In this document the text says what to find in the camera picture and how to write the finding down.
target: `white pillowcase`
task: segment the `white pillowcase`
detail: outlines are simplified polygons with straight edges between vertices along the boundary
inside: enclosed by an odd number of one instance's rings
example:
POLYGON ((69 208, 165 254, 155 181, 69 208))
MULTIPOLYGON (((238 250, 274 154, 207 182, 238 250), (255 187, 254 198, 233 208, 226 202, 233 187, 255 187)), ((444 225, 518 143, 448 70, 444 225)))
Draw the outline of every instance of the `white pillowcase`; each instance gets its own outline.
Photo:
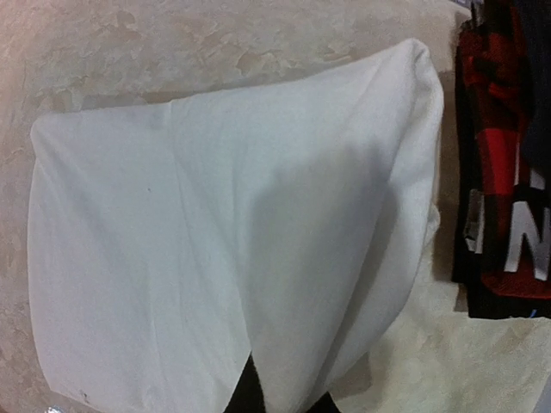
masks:
POLYGON ((268 413, 306 408, 406 302, 442 110, 407 40, 298 82, 38 119, 29 294, 52 390, 220 413, 252 351, 268 413))

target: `white cloth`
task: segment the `white cloth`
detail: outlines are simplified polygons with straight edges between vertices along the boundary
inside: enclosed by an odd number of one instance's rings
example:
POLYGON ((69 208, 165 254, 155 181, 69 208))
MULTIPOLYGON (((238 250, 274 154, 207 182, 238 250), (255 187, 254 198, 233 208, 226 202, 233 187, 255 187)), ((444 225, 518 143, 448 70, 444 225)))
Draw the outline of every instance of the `white cloth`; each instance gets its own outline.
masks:
POLYGON ((268 412, 305 407, 406 302, 442 110, 407 40, 298 82, 38 119, 48 384, 105 412, 218 413, 252 351, 268 412))

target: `red and black plaid clothing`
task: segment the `red and black plaid clothing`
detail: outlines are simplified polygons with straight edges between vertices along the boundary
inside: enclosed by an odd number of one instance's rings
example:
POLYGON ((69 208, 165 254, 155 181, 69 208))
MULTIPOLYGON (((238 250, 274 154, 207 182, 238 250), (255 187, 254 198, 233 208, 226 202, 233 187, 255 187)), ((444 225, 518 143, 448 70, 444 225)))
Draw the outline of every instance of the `red and black plaid clothing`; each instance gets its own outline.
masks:
POLYGON ((462 31, 456 59, 461 199, 453 277, 467 285, 472 317, 549 317, 549 199, 519 150, 532 112, 523 33, 510 0, 486 0, 484 18, 462 31), (467 234, 476 194, 480 230, 467 234), (503 305, 510 308, 488 309, 503 305))

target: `textured beige surface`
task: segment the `textured beige surface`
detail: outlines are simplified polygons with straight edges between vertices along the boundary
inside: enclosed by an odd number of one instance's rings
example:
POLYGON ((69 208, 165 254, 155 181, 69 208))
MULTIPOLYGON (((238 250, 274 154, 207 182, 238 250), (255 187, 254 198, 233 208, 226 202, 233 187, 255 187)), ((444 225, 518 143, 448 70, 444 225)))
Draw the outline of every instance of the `textured beige surface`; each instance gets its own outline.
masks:
MULTIPOLYGON (((78 110, 85 96, 159 102, 302 77, 407 37, 429 46, 450 92, 459 10, 445 0, 0 0, 0 405, 9 413, 52 404, 89 411, 48 391, 31 333, 28 133, 39 114, 78 110)), ((437 278, 449 278, 455 156, 448 106, 437 278)), ((456 286, 435 281, 430 267, 428 259, 406 310, 371 354, 373 385, 364 391, 354 382, 349 393, 356 386, 359 395, 343 403, 358 412, 528 412, 549 369, 549 323, 469 321, 454 312, 456 286), (515 383, 534 385, 504 394, 515 383)))

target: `stack of clothing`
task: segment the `stack of clothing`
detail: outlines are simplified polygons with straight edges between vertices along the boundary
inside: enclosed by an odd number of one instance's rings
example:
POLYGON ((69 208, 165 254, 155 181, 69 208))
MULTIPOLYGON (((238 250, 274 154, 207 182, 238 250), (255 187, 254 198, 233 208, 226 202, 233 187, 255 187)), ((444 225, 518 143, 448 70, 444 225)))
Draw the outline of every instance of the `stack of clothing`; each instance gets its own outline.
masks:
POLYGON ((551 3, 486 0, 456 56, 453 280, 470 317, 551 317, 551 3))

